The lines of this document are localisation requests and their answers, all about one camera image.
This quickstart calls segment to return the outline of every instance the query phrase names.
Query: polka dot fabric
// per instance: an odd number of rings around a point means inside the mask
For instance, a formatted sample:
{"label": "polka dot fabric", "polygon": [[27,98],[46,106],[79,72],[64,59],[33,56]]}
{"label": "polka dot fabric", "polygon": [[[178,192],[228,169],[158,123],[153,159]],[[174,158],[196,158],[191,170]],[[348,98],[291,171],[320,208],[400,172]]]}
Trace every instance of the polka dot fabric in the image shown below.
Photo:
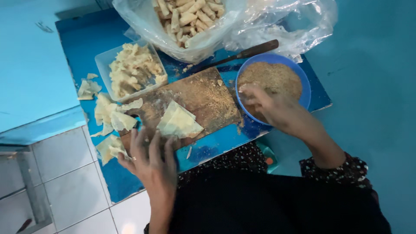
{"label": "polka dot fabric", "polygon": [[315,165],[314,159],[300,160],[302,176],[326,183],[353,184],[359,188],[371,189],[372,185],[366,178],[367,163],[358,157],[351,157],[345,153],[346,159],[343,165],[335,169],[321,169]]}
{"label": "polka dot fabric", "polygon": [[178,188],[184,187],[198,176],[209,179],[210,172],[219,169],[267,173],[267,163],[256,143],[249,142],[179,174]]}

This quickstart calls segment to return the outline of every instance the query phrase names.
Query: clear plastic container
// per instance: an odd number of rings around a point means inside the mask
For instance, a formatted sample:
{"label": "clear plastic container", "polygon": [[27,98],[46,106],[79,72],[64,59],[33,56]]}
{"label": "clear plastic container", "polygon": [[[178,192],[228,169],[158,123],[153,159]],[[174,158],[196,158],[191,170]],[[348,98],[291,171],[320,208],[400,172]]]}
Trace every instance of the clear plastic container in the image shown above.
{"label": "clear plastic container", "polygon": [[[160,61],[159,55],[156,53],[156,50],[155,50],[155,48],[153,47],[153,45],[151,43],[148,43],[147,41],[145,41],[143,39],[140,39],[140,40],[137,40],[135,42],[131,42],[130,44],[132,44],[132,45],[138,44],[141,47],[144,47],[144,46],[147,45],[149,47],[150,53],[155,55],[155,57],[157,58],[156,61],[159,62],[160,65],[162,66],[162,69],[163,69],[163,74],[162,75],[167,74],[166,70],[165,70],[165,67],[163,66],[162,62]],[[117,48],[114,48],[112,50],[108,50],[104,53],[101,53],[101,54],[95,56],[95,62],[97,63],[97,67],[98,67],[98,70],[100,71],[101,78],[104,81],[105,87],[107,88],[107,91],[110,94],[111,99],[113,99],[116,102],[125,103],[127,100],[129,100],[131,98],[138,97],[139,95],[142,95],[142,94],[145,94],[149,91],[155,90],[155,89],[157,89],[159,87],[162,87],[162,86],[164,86],[168,83],[168,79],[166,79],[166,81],[163,82],[163,83],[152,85],[151,87],[140,90],[140,91],[138,91],[136,93],[133,93],[133,94],[130,94],[128,96],[124,96],[122,98],[117,98],[114,95],[113,89],[111,88],[111,82],[112,82],[111,78],[110,78],[111,69],[110,69],[109,65],[115,60],[115,57],[117,56],[117,53],[119,53],[122,50],[123,50],[123,45],[120,45]]]}

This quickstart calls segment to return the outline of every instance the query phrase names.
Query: ground spice mixture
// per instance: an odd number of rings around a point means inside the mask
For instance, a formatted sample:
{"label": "ground spice mixture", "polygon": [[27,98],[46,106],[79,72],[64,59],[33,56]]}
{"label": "ground spice mixture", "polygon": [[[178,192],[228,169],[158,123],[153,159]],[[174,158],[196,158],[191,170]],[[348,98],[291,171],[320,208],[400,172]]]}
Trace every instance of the ground spice mixture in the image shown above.
{"label": "ground spice mixture", "polygon": [[[299,100],[302,94],[302,84],[299,76],[284,64],[270,64],[267,62],[255,62],[250,64],[238,77],[238,89],[244,84],[257,84],[268,94],[284,94]],[[246,110],[256,119],[267,123],[266,118],[256,112],[254,106],[244,105]]]}

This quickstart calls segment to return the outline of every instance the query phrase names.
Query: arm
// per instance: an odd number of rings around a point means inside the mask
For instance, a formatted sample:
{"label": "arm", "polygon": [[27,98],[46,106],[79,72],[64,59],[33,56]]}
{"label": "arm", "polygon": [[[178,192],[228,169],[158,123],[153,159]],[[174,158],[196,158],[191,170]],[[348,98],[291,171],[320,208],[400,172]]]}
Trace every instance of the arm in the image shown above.
{"label": "arm", "polygon": [[176,163],[173,158],[173,138],[164,148],[165,160],[161,158],[161,135],[156,131],[149,145],[149,154],[144,146],[147,137],[146,128],[131,130],[130,155],[132,160],[119,153],[119,163],[136,175],[145,186],[150,198],[150,234],[168,233],[172,218],[173,204],[176,198]]}
{"label": "arm", "polygon": [[239,92],[250,97],[246,104],[255,105],[256,111],[261,112],[272,126],[301,139],[312,152],[318,167],[336,168],[344,163],[344,151],[296,100],[284,95],[271,97],[255,85],[244,85]]}

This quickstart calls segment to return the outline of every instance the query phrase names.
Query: small container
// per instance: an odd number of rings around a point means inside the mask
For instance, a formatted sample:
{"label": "small container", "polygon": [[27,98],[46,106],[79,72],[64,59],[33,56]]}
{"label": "small container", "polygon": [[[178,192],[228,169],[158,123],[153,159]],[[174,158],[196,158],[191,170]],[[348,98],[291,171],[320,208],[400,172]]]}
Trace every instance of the small container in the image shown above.
{"label": "small container", "polygon": [[300,95],[299,104],[301,106],[303,106],[305,109],[309,108],[309,105],[311,103],[311,86],[310,86],[308,77],[306,76],[306,74],[302,70],[302,68],[300,68],[298,64],[296,64],[295,62],[293,62],[292,60],[290,60],[286,57],[283,57],[283,56],[277,55],[277,54],[272,54],[272,53],[265,53],[265,54],[260,54],[260,55],[256,55],[256,56],[253,56],[253,57],[249,58],[240,67],[240,70],[238,71],[238,74],[237,74],[237,78],[235,80],[235,92],[237,93],[238,103],[240,104],[240,106],[244,110],[244,112],[248,116],[250,116],[250,118],[252,118],[256,122],[259,122],[261,124],[270,125],[268,123],[265,123],[263,121],[260,121],[260,120],[256,119],[252,114],[250,114],[246,110],[244,105],[241,103],[240,94],[238,93],[238,77],[249,65],[251,65],[255,62],[268,62],[270,64],[281,63],[281,64],[284,64],[284,65],[290,67],[293,70],[293,72],[296,73],[299,76],[300,83],[302,84],[302,94]]}
{"label": "small container", "polygon": [[[144,47],[144,46],[147,45],[149,47],[150,53],[155,55],[156,61],[158,63],[160,63],[160,65],[162,66],[163,74],[161,74],[161,75],[166,75],[167,74],[166,70],[165,70],[165,67],[163,66],[162,62],[160,61],[159,55],[156,53],[156,50],[155,50],[155,48],[153,47],[153,45],[151,43],[148,43],[147,41],[145,41],[143,39],[140,39],[140,40],[137,40],[135,42],[131,42],[130,44],[132,44],[132,45],[138,44],[140,47]],[[162,86],[168,84],[168,79],[166,79],[166,81],[163,82],[163,83],[160,83],[160,84],[157,84],[157,85],[152,85],[151,87],[140,90],[140,91],[138,91],[136,93],[133,93],[133,94],[130,94],[128,96],[124,96],[122,98],[117,98],[115,96],[114,92],[113,92],[113,89],[111,88],[111,83],[112,83],[111,78],[110,78],[111,68],[110,68],[109,65],[113,61],[116,60],[115,57],[117,56],[117,53],[121,52],[122,50],[123,50],[123,46],[121,45],[117,48],[114,48],[112,50],[108,50],[104,53],[101,53],[101,54],[95,56],[95,62],[97,63],[97,67],[98,67],[98,70],[100,71],[101,78],[104,81],[105,87],[107,88],[107,91],[110,94],[111,99],[113,99],[116,102],[124,103],[124,102],[126,102],[127,100],[129,100],[131,98],[138,97],[139,95],[145,94],[149,91],[155,90],[159,87],[162,87]]]}

